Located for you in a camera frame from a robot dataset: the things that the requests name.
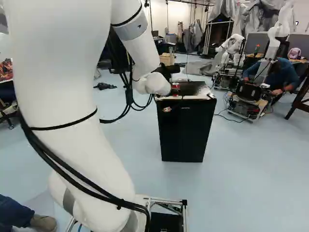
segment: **desk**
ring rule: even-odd
[[[246,57],[254,57],[254,54],[248,54]],[[264,57],[264,53],[258,53],[256,56],[256,58],[263,58]],[[306,59],[289,59],[292,63],[309,63],[308,60]]]

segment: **person's leg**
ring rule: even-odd
[[[25,228],[30,226],[33,216],[33,210],[0,194],[0,224]]]
[[[12,232],[12,226],[4,226],[0,224],[0,231],[1,232]]]
[[[32,227],[43,232],[57,230],[57,222],[53,217],[36,215],[33,210],[0,194],[0,232],[10,232],[12,226]]]

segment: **black pedestal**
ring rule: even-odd
[[[203,162],[217,99],[205,82],[189,85],[195,95],[156,100],[162,161]]]

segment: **white wall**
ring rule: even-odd
[[[194,21],[194,9],[195,5],[182,3],[182,2],[173,2],[169,1],[169,32],[177,33],[178,31],[178,21],[183,22],[183,29],[188,28],[190,22]],[[206,13],[204,12],[205,7],[197,6],[195,19],[201,19],[203,14],[203,21],[206,18]],[[151,10],[152,10],[152,19],[153,19],[153,30],[158,30],[159,35],[165,36],[164,28],[168,26],[167,23],[167,7],[165,0],[151,0]],[[144,8],[144,11],[147,16],[147,20],[150,24],[150,8]]]
[[[305,29],[309,22],[309,0],[295,0],[294,12],[295,20],[299,21],[296,31],[305,33]]]

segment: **black device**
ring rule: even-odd
[[[180,97],[156,100],[162,161],[203,162],[217,99],[198,96],[203,81],[178,83]]]
[[[235,93],[242,99],[258,101],[261,99],[263,91],[259,86],[247,82],[239,82]]]
[[[153,37],[158,37],[159,36],[159,31],[158,30],[153,30],[151,32],[151,34],[153,35]]]

